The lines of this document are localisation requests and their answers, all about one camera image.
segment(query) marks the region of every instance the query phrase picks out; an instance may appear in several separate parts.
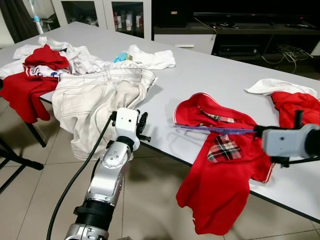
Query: white clothing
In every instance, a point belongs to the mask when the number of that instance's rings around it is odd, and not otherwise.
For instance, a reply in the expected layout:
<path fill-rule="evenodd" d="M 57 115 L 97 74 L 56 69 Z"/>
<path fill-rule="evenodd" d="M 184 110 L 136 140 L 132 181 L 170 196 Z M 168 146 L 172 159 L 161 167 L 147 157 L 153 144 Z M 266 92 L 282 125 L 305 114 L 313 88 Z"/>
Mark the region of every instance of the white clothing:
<path fill-rule="evenodd" d="M 54 51 L 61 51 L 61 55 L 69 61 L 71 73 L 75 75 L 98 73 L 104 69 L 105 62 L 90 54 L 86 46 L 73 47 L 67 42 L 55 41 L 50 37 L 40 36 L 39 45 L 24 45 L 13 54 L 13 59 L 20 59 L 31 55 L 35 49 L 48 44 Z"/>
<path fill-rule="evenodd" d="M 0 68 L 0 79 L 24 71 L 22 64 L 27 56 L 31 55 L 35 49 L 48 44 L 52 50 L 60 51 L 60 55 L 66 57 L 70 64 L 70 71 L 73 75 L 83 75 L 99 73 L 104 70 L 123 68 L 142 68 L 149 70 L 160 70 L 173 68 L 176 65 L 173 53 L 170 50 L 149 54 L 141 51 L 136 45 L 131 45 L 127 51 L 132 56 L 132 60 L 120 62 L 103 61 L 97 56 L 89 53 L 86 46 L 73 47 L 67 42 L 55 41 L 50 37 L 40 36 L 39 45 L 24 45 L 15 50 L 13 59 L 15 62 L 9 63 Z"/>
<path fill-rule="evenodd" d="M 0 68 L 0 79 L 5 79 L 13 74 L 22 73 L 24 71 L 23 63 L 25 62 L 26 58 L 27 56 L 23 56 L 19 60 L 10 62 Z"/>
<path fill-rule="evenodd" d="M 141 51 L 136 45 L 131 45 L 126 51 L 132 56 L 132 61 L 140 68 L 149 70 L 161 70 L 173 68 L 176 65 L 174 55 L 171 50 L 159 51 L 154 54 Z"/>
<path fill-rule="evenodd" d="M 26 76 L 42 76 L 53 78 L 59 78 L 61 74 L 69 73 L 69 71 L 66 68 L 53 70 L 50 67 L 44 65 L 24 66 L 24 72 Z"/>
<path fill-rule="evenodd" d="M 251 94 L 270 95 L 274 92 L 287 92 L 290 94 L 303 93 L 310 94 L 313 97 L 317 97 L 317 91 L 310 87 L 300 86 L 287 81 L 282 81 L 273 78 L 266 78 L 257 81 L 252 87 L 244 89 Z"/>
<path fill-rule="evenodd" d="M 146 97 L 156 76 L 147 69 L 122 68 L 85 75 L 63 73 L 60 78 L 52 95 L 54 116 L 61 128 L 73 133 L 74 155 L 85 160 L 111 113 L 122 107 L 133 109 Z M 115 140 L 111 124 L 94 159 L 100 157 L 109 140 Z"/>

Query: tv stand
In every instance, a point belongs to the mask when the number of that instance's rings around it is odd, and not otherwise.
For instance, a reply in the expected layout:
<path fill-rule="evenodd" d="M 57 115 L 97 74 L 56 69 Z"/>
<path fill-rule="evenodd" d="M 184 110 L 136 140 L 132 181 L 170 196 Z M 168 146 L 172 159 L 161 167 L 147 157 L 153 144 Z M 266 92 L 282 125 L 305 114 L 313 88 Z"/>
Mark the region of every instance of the tv stand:
<path fill-rule="evenodd" d="M 245 25 L 267 23 L 245 23 Z M 272 24 L 271 28 L 223 27 L 217 29 L 217 34 L 199 22 L 188 22 L 185 27 L 153 27 L 154 40 L 160 43 L 186 48 L 205 54 L 219 56 L 217 51 L 219 45 L 260 45 L 258 53 L 267 60 L 279 60 L 282 55 L 277 52 L 277 44 L 292 44 L 294 47 L 302 48 L 313 56 L 320 56 L 320 30 L 306 28 L 287 27 L 284 23 Z M 235 60 L 261 59 L 257 55 L 226 56 Z"/>

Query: floor tile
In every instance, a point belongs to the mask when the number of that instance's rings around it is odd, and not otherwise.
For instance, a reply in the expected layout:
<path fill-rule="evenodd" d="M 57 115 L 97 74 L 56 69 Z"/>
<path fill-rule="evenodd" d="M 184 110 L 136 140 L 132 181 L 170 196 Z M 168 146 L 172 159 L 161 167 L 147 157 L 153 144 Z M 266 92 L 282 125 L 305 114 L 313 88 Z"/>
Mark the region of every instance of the floor tile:
<path fill-rule="evenodd" d="M 224 237 L 247 240 L 314 229 L 310 220 L 250 195 L 243 212 Z"/>
<path fill-rule="evenodd" d="M 17 166 L 4 167 L 0 171 L 2 185 L 18 169 Z M 1 240 L 15 240 L 36 189 L 41 171 L 25 168 L 16 179 L 0 194 Z"/>
<path fill-rule="evenodd" d="M 64 130 L 63 128 L 60 128 L 46 163 L 57 164 L 57 163 L 82 162 L 82 160 L 75 157 L 72 151 L 72 148 L 71 148 L 72 139 L 73 139 L 72 133 Z M 163 156 L 163 154 L 157 151 L 154 151 L 146 146 L 140 145 L 139 149 L 133 153 L 133 156 L 134 158 L 143 158 L 143 157 Z"/>
<path fill-rule="evenodd" d="M 72 151 L 71 140 L 73 138 L 74 136 L 72 133 L 60 128 L 46 163 L 57 164 L 83 162 L 83 160 L 76 158 Z"/>
<path fill-rule="evenodd" d="M 38 186 L 35 190 L 30 207 L 21 227 L 18 240 L 44 240 L 46 239 L 48 225 L 52 212 L 66 185 L 80 168 L 82 162 L 48 164 L 45 166 Z M 83 173 L 78 177 L 65 200 L 63 201 L 52 231 L 52 240 L 63 240 L 74 223 L 75 207 L 83 203 L 90 184 L 90 176 L 94 162 L 90 162 Z M 123 214 L 123 193 L 113 213 L 110 225 L 110 240 L 121 237 Z"/>
<path fill-rule="evenodd" d="M 6 101 L 3 97 L 0 97 L 0 113 L 3 113 L 8 105 L 9 102 Z"/>
<path fill-rule="evenodd" d="M 311 221 L 315 229 L 320 229 L 320 224 L 314 221 Z"/>
<path fill-rule="evenodd" d="M 45 107 L 50 113 L 50 121 L 39 120 L 34 125 L 46 137 L 46 147 L 41 147 L 26 124 L 11 107 L 8 106 L 0 116 L 0 136 L 6 143 L 18 155 L 42 164 L 47 161 L 59 129 L 59 122 L 54 117 L 52 106 L 46 104 Z M 18 166 L 18 164 L 10 161 L 6 166 Z"/>
<path fill-rule="evenodd" d="M 305 231 L 299 233 L 292 233 L 280 236 L 271 236 L 266 238 L 260 238 L 260 240 L 320 240 L 320 236 L 315 230 Z"/>
<path fill-rule="evenodd" d="M 162 153 L 152 150 L 151 148 L 140 144 L 137 151 L 133 153 L 135 158 L 145 158 L 145 157 L 160 157 L 164 156 Z"/>
<path fill-rule="evenodd" d="M 123 236 L 133 240 L 223 240 L 197 235 L 192 211 L 176 193 L 190 167 L 168 157 L 134 158 L 125 177 Z"/>

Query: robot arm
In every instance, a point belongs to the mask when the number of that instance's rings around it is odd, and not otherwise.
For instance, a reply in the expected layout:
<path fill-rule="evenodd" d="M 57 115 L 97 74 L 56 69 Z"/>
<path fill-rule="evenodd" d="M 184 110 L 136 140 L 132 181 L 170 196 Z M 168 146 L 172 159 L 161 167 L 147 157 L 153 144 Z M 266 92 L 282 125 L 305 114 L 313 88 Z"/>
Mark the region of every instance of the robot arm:
<path fill-rule="evenodd" d="M 140 140 L 150 141 L 141 135 L 147 120 L 144 113 L 138 122 L 139 112 L 120 108 L 116 114 L 117 139 L 105 151 L 91 180 L 84 202 L 74 210 L 77 215 L 66 234 L 65 240 L 107 240 L 108 229 L 121 192 L 123 176 L 128 171 L 132 152 Z"/>
<path fill-rule="evenodd" d="M 254 128 L 273 163 L 288 168 L 290 164 L 320 160 L 320 126 L 310 123 L 302 126 L 302 119 L 303 111 L 297 110 L 293 129 L 259 125 Z M 290 161 L 290 157 L 305 159 Z"/>
<path fill-rule="evenodd" d="M 114 209 L 121 192 L 123 176 L 128 171 L 132 152 L 137 150 L 140 140 L 150 141 L 151 138 L 141 135 L 147 120 L 145 112 L 138 122 L 139 112 L 127 108 L 120 108 L 112 125 L 115 127 L 117 139 L 101 157 L 93 176 L 84 202 L 74 210 L 77 215 L 66 234 L 65 240 L 107 240 L 108 229 Z M 316 124 L 307 124 L 302 127 L 302 112 L 297 111 L 294 129 L 275 126 L 256 126 L 257 136 L 262 138 L 264 151 L 271 156 L 271 161 L 288 167 L 289 164 L 304 163 L 320 160 L 320 127 Z M 94 146 L 92 155 L 99 144 L 108 123 L 104 127 L 99 140 Z M 289 157 L 309 157 L 303 160 L 289 161 Z M 83 164 L 76 175 L 80 174 L 90 157 Z M 60 198 L 60 204 L 72 185 L 74 176 Z M 52 215 L 47 240 L 50 240 L 55 214 L 59 203 Z"/>

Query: white pants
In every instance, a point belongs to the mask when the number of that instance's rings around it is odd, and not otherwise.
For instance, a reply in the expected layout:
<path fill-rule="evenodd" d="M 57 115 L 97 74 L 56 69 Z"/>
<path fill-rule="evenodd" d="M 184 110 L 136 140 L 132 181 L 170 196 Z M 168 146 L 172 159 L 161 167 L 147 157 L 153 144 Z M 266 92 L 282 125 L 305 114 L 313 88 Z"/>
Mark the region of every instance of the white pants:
<path fill-rule="evenodd" d="M 60 126 L 73 133 L 74 155 L 85 160 L 95 145 L 112 111 L 133 109 L 154 84 L 153 72 L 141 68 L 106 70 L 85 75 L 63 73 L 52 96 L 53 111 Z M 100 157 L 109 140 L 115 140 L 114 127 L 108 127 L 92 159 Z"/>

